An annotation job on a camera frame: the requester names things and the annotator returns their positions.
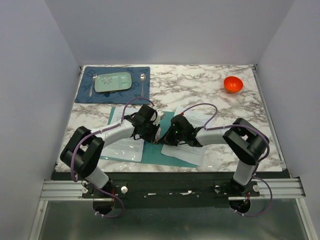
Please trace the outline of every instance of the green placemat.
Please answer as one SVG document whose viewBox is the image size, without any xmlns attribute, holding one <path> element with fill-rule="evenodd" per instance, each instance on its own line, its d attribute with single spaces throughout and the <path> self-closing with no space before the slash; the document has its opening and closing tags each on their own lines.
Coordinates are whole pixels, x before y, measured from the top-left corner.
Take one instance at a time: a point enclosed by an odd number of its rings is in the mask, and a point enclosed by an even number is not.
<svg viewBox="0 0 320 240">
<path fill-rule="evenodd" d="M 108 124 L 110 124 L 111 119 L 114 115 L 115 108 L 113 107 L 110 112 L 110 117 Z M 171 119 L 174 117 L 174 112 L 172 111 L 165 111 L 165 117 L 160 121 L 160 137 L 162 137 L 167 130 L 170 127 L 171 124 Z M 182 161 L 178 158 L 171 157 L 171 156 L 166 156 L 161 153 L 163 144 L 152 144 L 149 142 L 144 142 L 143 145 L 143 152 L 142 152 L 142 160 L 141 164 L 156 164 L 156 165 L 166 165 L 166 166 L 175 166 L 175 167 L 186 167 L 186 168 L 196 168 L 197 165 L 188 163 L 186 161 Z M 108 158 L 110 160 L 117 160 L 121 162 L 132 162 L 132 163 L 137 163 L 136 161 L 129 161 L 129 160 L 123 160 L 120 158 L 114 158 L 114 157 L 109 157 L 109 156 L 100 156 L 101 160 L 106 160 L 105 158 Z"/>
</svg>

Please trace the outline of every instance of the white wall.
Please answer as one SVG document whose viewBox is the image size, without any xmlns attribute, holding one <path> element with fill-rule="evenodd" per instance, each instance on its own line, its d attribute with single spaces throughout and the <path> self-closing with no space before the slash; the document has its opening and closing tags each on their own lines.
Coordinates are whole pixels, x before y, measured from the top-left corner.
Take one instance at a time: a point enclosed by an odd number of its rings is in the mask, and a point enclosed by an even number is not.
<svg viewBox="0 0 320 240">
<path fill-rule="evenodd" d="M 294 177 L 301 177 L 309 212 L 320 231 L 319 0 L 293 3 L 257 73 L 285 162 Z"/>
<path fill-rule="evenodd" d="M 79 64 L 256 64 L 293 0 L 46 0 Z"/>
<path fill-rule="evenodd" d="M 79 68 L 43 0 L 0 2 L 0 239 L 28 239 Z"/>
</svg>

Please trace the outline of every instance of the green plate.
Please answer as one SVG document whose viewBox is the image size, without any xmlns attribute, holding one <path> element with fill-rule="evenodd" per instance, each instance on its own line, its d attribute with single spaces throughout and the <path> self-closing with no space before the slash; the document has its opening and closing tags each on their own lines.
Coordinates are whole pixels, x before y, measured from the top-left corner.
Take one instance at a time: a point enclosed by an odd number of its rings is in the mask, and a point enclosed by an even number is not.
<svg viewBox="0 0 320 240">
<path fill-rule="evenodd" d="M 131 88 L 132 79 L 128 72 L 117 72 L 98 75 L 94 81 L 97 93 L 114 92 Z"/>
</svg>

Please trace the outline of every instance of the white paper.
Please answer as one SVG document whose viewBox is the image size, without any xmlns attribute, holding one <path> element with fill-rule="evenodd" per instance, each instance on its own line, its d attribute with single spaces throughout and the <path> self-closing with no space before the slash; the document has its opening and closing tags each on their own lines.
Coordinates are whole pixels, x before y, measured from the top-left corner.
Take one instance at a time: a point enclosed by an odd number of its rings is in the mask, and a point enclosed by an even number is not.
<svg viewBox="0 0 320 240">
<path fill-rule="evenodd" d="M 124 110 L 123 106 L 117 106 L 114 109 L 113 116 L 110 124 L 119 121 Z M 136 108 L 126 108 L 125 115 L 136 113 Z M 116 141 L 109 146 L 105 147 L 101 152 L 101 159 L 123 159 L 135 162 L 141 162 L 142 153 L 144 150 L 144 140 L 134 140 L 133 137 L 121 139 Z"/>
<path fill-rule="evenodd" d="M 177 107 L 174 112 L 174 115 L 178 115 L 184 110 L 185 108 L 183 107 Z M 209 118 L 211 118 L 211 115 L 205 115 L 201 112 L 196 112 L 192 110 L 186 111 L 184 113 L 184 116 L 189 121 L 189 123 L 192 124 L 194 128 L 203 126 L 206 123 L 206 121 L 208 121 Z M 161 153 L 169 157 L 181 159 L 190 164 L 201 166 L 204 161 L 205 151 L 205 146 L 192 147 L 188 146 L 187 144 L 178 146 L 163 145 Z"/>
</svg>

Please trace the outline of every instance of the spoon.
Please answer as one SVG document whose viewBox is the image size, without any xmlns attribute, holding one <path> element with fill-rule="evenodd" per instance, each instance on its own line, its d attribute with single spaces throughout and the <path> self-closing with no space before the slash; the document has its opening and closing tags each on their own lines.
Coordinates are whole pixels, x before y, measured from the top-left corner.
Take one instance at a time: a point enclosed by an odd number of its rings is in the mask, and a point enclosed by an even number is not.
<svg viewBox="0 0 320 240">
<path fill-rule="evenodd" d="M 145 96 L 144 94 L 144 82 L 147 80 L 146 75 L 144 73 L 141 73 L 140 75 L 140 81 L 142 82 L 142 92 L 141 97 L 143 98 Z"/>
<path fill-rule="evenodd" d="M 97 77 L 97 74 L 93 74 L 92 86 L 90 88 L 89 97 L 91 97 L 92 95 L 92 89 L 94 88 L 96 77 Z"/>
</svg>

